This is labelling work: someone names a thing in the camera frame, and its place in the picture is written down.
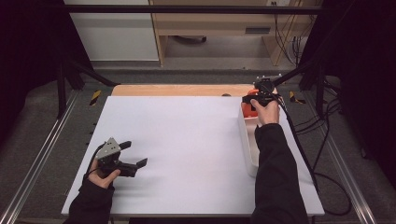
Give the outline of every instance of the orange object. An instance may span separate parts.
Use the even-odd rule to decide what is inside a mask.
[[[257,95],[257,92],[259,92],[259,90],[253,89],[250,90],[247,93],[247,95]],[[257,111],[251,110],[252,107],[251,104],[241,103],[241,107],[242,107],[242,113],[244,114],[244,118],[254,118],[258,116]]]

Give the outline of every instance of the gray floor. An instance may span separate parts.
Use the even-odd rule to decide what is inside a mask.
[[[268,55],[258,38],[209,37],[204,44],[171,39],[164,67],[146,63],[128,67],[109,67],[100,64],[97,71],[105,77],[121,83],[251,83],[255,76],[271,76],[287,72],[293,65],[286,59],[279,67],[269,63]],[[49,154],[45,166],[35,182],[19,215],[20,223],[59,223],[65,194],[71,187],[78,165],[85,153],[87,143],[99,119],[106,96],[111,88],[84,77],[87,84],[78,92],[76,106],[66,122],[57,143]],[[294,91],[297,99],[304,99],[308,92],[300,92],[295,84],[298,77],[279,86],[279,91],[288,99]],[[93,92],[102,94],[96,105],[89,102]],[[326,93],[330,102],[333,96]],[[294,124],[314,117],[310,107],[287,101],[287,108]],[[12,135],[0,150],[0,211],[4,211],[17,191],[30,166],[43,145],[57,114],[56,83],[31,91],[25,108],[20,113]],[[375,161],[363,159],[359,143],[350,130],[343,115],[331,116],[331,134],[361,188],[377,223],[396,223],[396,191],[384,177]],[[322,141],[319,130],[299,135],[307,158],[312,163]],[[325,148],[320,157],[317,171],[340,181],[334,163]],[[333,183],[318,177],[319,197],[323,206],[334,212],[347,208],[342,191]],[[326,214],[317,218],[317,223],[360,223],[355,209],[345,216]]]

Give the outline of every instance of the black curtain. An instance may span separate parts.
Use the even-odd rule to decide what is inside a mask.
[[[0,144],[23,109],[26,94],[56,80],[62,60],[72,58],[92,69],[70,15],[45,10],[41,7],[45,3],[2,0],[0,4]]]
[[[324,4],[339,7],[347,6],[347,2],[350,1],[325,1]],[[339,16],[318,17],[302,63],[311,59]],[[341,79],[340,98],[346,117],[367,156],[377,160],[396,188],[395,24],[394,1],[356,0],[336,27],[328,43],[330,47],[321,55],[321,66],[326,76]]]

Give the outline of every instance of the black sleeve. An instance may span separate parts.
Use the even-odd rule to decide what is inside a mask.
[[[250,223],[308,223],[298,183],[297,164],[279,124],[256,128],[260,150],[256,208]]]
[[[107,224],[113,193],[112,185],[103,189],[88,179],[84,180],[78,196],[70,204],[69,218],[64,224]]]

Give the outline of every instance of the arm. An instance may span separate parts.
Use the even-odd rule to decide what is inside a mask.
[[[91,168],[93,172],[83,181],[78,196],[70,204],[69,218],[64,224],[107,224],[114,193],[111,183],[120,174],[120,170],[102,178],[96,168],[97,160],[94,160]]]
[[[298,183],[297,165],[278,124],[277,102],[258,109],[262,127],[255,137],[260,150],[256,176],[256,208],[251,223],[308,223]]]

